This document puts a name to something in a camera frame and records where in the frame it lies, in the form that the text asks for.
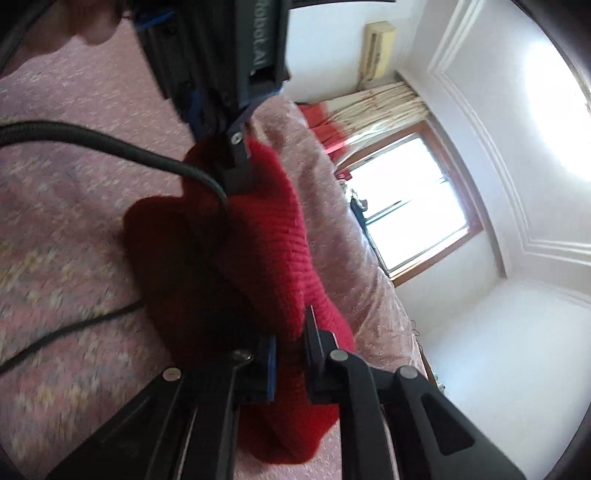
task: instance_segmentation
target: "bright light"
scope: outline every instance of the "bright light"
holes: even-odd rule
[[[552,44],[532,46],[526,82],[546,144],[566,169],[591,181],[591,115],[579,84]]]

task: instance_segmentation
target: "red knit fabric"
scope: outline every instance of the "red knit fabric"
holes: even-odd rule
[[[352,351],[354,342],[313,269],[297,196],[276,153],[249,145],[255,186],[230,197],[227,230],[213,195],[183,179],[181,199],[154,197],[130,208],[125,244],[148,314],[179,365],[190,368],[224,351],[251,324],[277,336],[275,401],[243,407],[239,445],[264,462],[302,463],[338,418],[336,406],[307,399],[305,306],[314,307],[320,328],[332,331],[341,348]],[[204,167],[219,154],[210,140],[186,161]],[[237,325],[236,318],[246,320]],[[212,339],[222,331],[238,335],[224,345]]]

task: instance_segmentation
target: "bed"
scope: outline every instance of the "bed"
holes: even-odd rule
[[[0,121],[34,118],[84,124],[175,158],[191,146],[128,25],[103,46],[74,40],[0,81]],[[297,107],[272,98],[251,127],[296,187],[314,267],[358,352],[378,367],[424,372],[411,323]],[[76,147],[0,151],[0,362],[66,323],[136,300],[122,216],[140,198],[179,192],[174,176]],[[61,339],[0,377],[0,445],[28,479],[44,478],[169,365],[144,312]],[[338,426],[305,465],[269,466],[239,452],[235,475],[340,478]]]

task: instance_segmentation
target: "wooden window frame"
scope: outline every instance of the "wooden window frame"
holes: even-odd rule
[[[390,274],[390,279],[395,287],[402,285],[411,278],[424,272],[429,267],[447,257],[449,254],[460,248],[470,238],[483,231],[482,221],[478,214],[477,204],[481,204],[478,192],[474,188],[471,178],[467,177],[465,169],[458,168],[456,162],[452,159],[448,150],[445,148],[437,134],[431,129],[427,121],[414,124],[400,132],[385,137],[372,145],[365,147],[351,155],[343,164],[339,165],[341,170],[353,170],[373,158],[382,154],[401,140],[408,137],[419,137],[423,140],[429,152],[441,168],[443,174],[447,177],[457,199],[466,215],[467,230],[456,237],[451,236],[445,241],[421,254],[419,257],[405,263],[399,269]]]

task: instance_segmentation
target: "thin black cable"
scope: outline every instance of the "thin black cable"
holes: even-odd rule
[[[56,340],[66,335],[69,335],[70,333],[78,332],[93,325],[108,322],[109,320],[115,320],[119,317],[122,317],[123,315],[128,315],[132,312],[135,312],[143,306],[144,302],[142,300],[138,300],[136,302],[133,302],[131,305],[127,305],[126,307],[123,307],[119,310],[115,310],[114,312],[110,312],[105,315],[100,315],[98,317],[94,317],[87,320],[79,320],[77,322],[66,325],[65,327],[57,329],[55,332],[48,333],[39,338],[39,340],[33,342],[25,349],[18,352],[13,357],[6,360],[3,364],[0,364],[0,376],[9,372],[17,365],[23,363],[27,358],[29,358],[34,353],[37,353],[43,347],[49,345],[52,342],[55,342]]]
[[[191,165],[136,147],[123,140],[89,128],[53,121],[25,121],[0,126],[0,148],[24,142],[61,142],[90,148],[115,157],[124,158],[145,167],[167,171],[197,180],[213,191],[222,205],[226,192],[216,180]]]

